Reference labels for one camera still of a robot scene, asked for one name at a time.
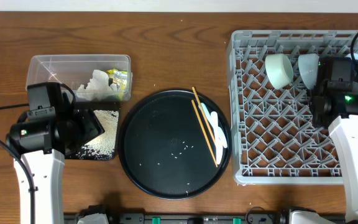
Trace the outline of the light blue bowl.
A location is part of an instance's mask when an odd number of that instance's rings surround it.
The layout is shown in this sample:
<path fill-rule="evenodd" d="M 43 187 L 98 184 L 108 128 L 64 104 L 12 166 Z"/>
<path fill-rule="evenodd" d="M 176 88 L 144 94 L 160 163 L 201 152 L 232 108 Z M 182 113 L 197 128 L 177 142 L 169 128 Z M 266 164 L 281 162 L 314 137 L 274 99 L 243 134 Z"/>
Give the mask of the light blue bowl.
<path fill-rule="evenodd" d="M 312 90 L 316 85 L 319 56 L 317 54 L 304 54 L 298 57 L 298 69 L 306 88 Z"/>

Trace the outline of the white tissue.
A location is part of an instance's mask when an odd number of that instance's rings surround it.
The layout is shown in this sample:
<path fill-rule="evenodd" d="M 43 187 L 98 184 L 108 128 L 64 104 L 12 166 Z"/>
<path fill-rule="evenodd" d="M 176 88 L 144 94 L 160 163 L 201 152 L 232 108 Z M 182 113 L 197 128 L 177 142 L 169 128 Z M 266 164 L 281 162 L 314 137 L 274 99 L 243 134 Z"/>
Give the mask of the white tissue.
<path fill-rule="evenodd" d="M 76 91 L 78 98 L 88 101 L 103 100 L 117 93 L 117 85 L 109 83 L 109 75 L 101 70 L 94 70 L 93 77 L 86 86 L 80 85 Z"/>

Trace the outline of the light green bowl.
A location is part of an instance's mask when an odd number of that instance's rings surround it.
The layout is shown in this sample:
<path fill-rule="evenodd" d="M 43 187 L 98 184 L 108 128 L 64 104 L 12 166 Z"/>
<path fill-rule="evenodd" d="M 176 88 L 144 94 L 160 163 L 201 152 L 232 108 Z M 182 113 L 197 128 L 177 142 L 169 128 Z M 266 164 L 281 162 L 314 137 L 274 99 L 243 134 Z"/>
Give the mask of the light green bowl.
<path fill-rule="evenodd" d="M 268 79 L 275 89 L 281 89 L 293 81 L 293 68 L 285 54 L 267 55 L 265 70 Z"/>

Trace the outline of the light blue cup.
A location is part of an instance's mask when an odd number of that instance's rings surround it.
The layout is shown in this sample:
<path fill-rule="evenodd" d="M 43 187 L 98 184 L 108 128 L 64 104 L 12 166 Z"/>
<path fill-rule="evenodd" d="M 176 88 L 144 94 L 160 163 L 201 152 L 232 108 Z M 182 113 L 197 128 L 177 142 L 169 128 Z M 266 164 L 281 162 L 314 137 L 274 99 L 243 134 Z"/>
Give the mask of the light blue cup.
<path fill-rule="evenodd" d="M 356 53 L 347 54 L 347 55 L 345 56 L 345 58 L 352 58 L 352 56 L 354 56 L 354 59 L 355 59 L 355 60 L 358 60 L 358 54 L 356 54 Z"/>

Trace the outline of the yellow green snack wrapper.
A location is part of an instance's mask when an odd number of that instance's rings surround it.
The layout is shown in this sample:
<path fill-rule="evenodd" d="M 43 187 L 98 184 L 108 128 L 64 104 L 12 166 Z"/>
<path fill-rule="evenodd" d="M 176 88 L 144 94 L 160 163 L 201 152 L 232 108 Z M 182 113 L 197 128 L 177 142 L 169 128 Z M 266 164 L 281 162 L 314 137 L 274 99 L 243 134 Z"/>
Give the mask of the yellow green snack wrapper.
<path fill-rule="evenodd" d="M 125 90 L 127 89 L 128 72 L 114 68 L 107 70 L 106 73 L 109 77 L 110 88 L 117 93 L 117 97 L 120 100 L 123 100 Z"/>

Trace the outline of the white plastic spoon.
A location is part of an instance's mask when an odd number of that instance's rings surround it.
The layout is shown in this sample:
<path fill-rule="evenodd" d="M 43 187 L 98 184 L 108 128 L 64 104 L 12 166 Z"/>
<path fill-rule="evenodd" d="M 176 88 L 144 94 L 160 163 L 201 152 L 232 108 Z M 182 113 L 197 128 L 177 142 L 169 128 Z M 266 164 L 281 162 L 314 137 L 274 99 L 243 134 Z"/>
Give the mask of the white plastic spoon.
<path fill-rule="evenodd" d="M 217 139 L 223 148 L 227 148 L 227 139 L 225 134 L 223 133 L 222 128 L 219 127 L 217 112 L 215 111 L 209 112 L 204 103 L 201 103 L 201 107 L 206 115 L 206 119 L 212 126 L 214 139 Z"/>

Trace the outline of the wooden chopstick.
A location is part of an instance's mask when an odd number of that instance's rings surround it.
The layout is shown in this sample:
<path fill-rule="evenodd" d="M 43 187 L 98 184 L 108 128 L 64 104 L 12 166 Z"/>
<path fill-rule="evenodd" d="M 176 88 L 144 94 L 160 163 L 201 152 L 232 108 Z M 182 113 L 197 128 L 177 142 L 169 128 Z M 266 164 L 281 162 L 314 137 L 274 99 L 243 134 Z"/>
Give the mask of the wooden chopstick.
<path fill-rule="evenodd" d="M 211 138 L 212 138 L 214 144 L 216 144 L 216 141 L 215 141 L 215 138 L 214 138 L 214 134 L 213 134 L 212 129 L 211 129 L 210 125 L 209 125 L 209 121 L 208 121 L 208 119 L 207 119 L 207 117 L 206 117 L 206 114 L 205 114 L 205 112 L 204 112 L 204 110 L 203 110 L 203 107 L 202 107 L 202 105 L 201 105 L 201 102 L 200 102 L 200 99 L 199 99 L 199 97 L 198 97 L 198 94 L 197 94 L 197 92 L 196 92 L 195 87 L 192 87 L 192 90 L 193 90 L 193 93 L 194 93 L 194 95 L 195 95 L 195 98 L 196 98 L 196 101 L 197 101 L 197 103 L 198 103 L 198 106 L 199 106 L 199 108 L 200 108 L 200 110 L 201 110 L 201 114 L 202 114 L 202 116 L 203 116 L 203 118 L 204 118 L 204 120 L 205 120 L 207 129 L 208 129 L 208 131 L 209 131 L 209 133 L 210 133 L 210 135 L 211 135 Z"/>
<path fill-rule="evenodd" d="M 216 168 L 218 168 L 218 165 L 217 165 L 217 163 L 216 163 L 216 159 L 215 159 L 213 150 L 212 150 L 211 145 L 210 145 L 210 142 L 209 142 L 209 138 L 208 138 L 208 136 L 207 136 L 207 134 L 206 134 L 206 131 L 205 131 L 205 129 L 204 129 L 203 122 L 202 122 L 202 120 L 201 120 L 201 118 L 200 118 L 200 114 L 199 114 L 199 112 L 198 112 L 198 109 L 196 108 L 195 101 L 194 101 L 194 100 L 191 100 L 191 104 L 193 105 L 193 109 L 194 109 L 194 111 L 195 111 L 196 117 L 197 117 L 197 119 L 198 119 L 198 122 L 199 122 L 199 125 L 200 125 L 200 128 L 201 128 L 201 131 L 202 131 L 202 133 L 203 133 L 203 136 L 204 136 L 204 139 L 205 139 L 205 141 L 206 141 L 207 147 L 208 147 L 209 152 L 210 152 L 210 154 L 211 154 L 211 157 L 212 157 L 212 159 L 213 159 L 214 165 L 215 165 Z"/>

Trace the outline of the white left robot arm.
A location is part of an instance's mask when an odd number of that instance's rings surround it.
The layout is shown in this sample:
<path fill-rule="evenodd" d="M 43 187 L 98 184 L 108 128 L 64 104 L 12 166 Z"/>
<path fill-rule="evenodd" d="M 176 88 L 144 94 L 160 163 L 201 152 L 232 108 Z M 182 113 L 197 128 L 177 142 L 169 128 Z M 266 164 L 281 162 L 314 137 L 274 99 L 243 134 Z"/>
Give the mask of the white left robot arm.
<path fill-rule="evenodd" d="M 25 111 L 11 126 L 7 145 L 19 181 L 21 223 L 63 223 L 65 157 L 104 133 L 93 110 Z"/>

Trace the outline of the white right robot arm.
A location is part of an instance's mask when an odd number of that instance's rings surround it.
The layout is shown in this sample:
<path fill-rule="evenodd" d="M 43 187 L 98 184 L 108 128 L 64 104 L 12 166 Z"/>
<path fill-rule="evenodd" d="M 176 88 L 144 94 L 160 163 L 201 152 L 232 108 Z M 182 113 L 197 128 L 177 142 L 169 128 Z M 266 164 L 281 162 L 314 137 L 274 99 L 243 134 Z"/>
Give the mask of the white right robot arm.
<path fill-rule="evenodd" d="M 346 223 L 358 223 L 358 81 L 308 81 L 313 125 L 327 129 L 341 167 Z"/>

